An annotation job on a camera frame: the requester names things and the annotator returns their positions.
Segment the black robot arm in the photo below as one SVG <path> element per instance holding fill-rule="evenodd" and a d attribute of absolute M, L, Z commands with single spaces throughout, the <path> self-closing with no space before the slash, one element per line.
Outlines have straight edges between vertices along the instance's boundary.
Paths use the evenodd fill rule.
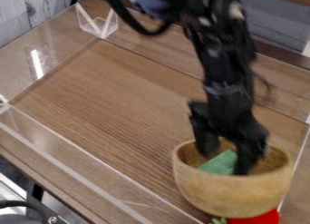
<path fill-rule="evenodd" d="M 203 69 L 203 101 L 191 101 L 197 149 L 209 155 L 226 138 L 237 147 L 234 173 L 246 175 L 265 156 L 269 132 L 253 114 L 254 42 L 241 0 L 106 0 L 123 21 L 146 36 L 182 25 Z"/>

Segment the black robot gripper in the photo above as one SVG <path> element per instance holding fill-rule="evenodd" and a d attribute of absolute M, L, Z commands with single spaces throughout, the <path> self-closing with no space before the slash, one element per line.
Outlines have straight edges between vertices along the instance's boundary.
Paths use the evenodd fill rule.
<path fill-rule="evenodd" d="M 190 101 L 190 123 L 197 150 L 203 156 L 219 147 L 219 137 L 235 143 L 234 174 L 247 175 L 265 157 L 268 130 L 253 115 L 253 84 L 206 83 L 207 101 Z"/>

